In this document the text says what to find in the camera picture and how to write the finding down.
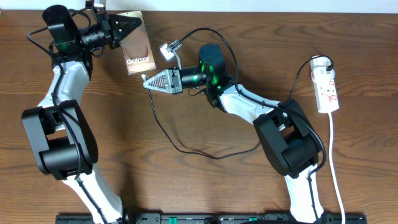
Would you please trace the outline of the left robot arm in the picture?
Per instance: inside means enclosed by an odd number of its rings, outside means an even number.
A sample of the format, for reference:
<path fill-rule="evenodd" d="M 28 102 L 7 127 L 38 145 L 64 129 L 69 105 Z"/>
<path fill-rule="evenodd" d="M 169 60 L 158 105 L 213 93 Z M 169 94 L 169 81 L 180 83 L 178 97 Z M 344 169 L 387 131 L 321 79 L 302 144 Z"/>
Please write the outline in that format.
<path fill-rule="evenodd" d="M 142 20 L 109 14 L 94 1 L 80 10 L 53 5 L 42 18 L 52 36 L 44 51 L 51 59 L 53 80 L 45 98 L 21 116 L 37 167 L 72 188 L 93 223 L 135 223 L 100 172 L 98 145 L 80 104 L 93 59 L 105 47 L 120 47 Z"/>

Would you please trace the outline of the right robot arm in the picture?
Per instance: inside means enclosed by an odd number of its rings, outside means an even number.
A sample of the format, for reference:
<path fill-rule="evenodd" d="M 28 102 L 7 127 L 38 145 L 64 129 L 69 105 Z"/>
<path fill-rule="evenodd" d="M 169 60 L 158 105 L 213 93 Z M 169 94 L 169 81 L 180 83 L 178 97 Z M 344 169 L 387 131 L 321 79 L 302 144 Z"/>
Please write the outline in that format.
<path fill-rule="evenodd" d="M 320 223 L 324 209 L 318 199 L 315 173 L 326 162 L 319 135 L 293 99 L 268 100 L 233 79 L 227 72 L 221 47 L 203 45 L 197 66 L 166 68 L 144 78 L 146 90 L 172 95 L 202 86 L 214 108 L 239 116 L 254 126 L 270 165 L 282 175 L 290 197 L 290 213 L 300 223 Z"/>

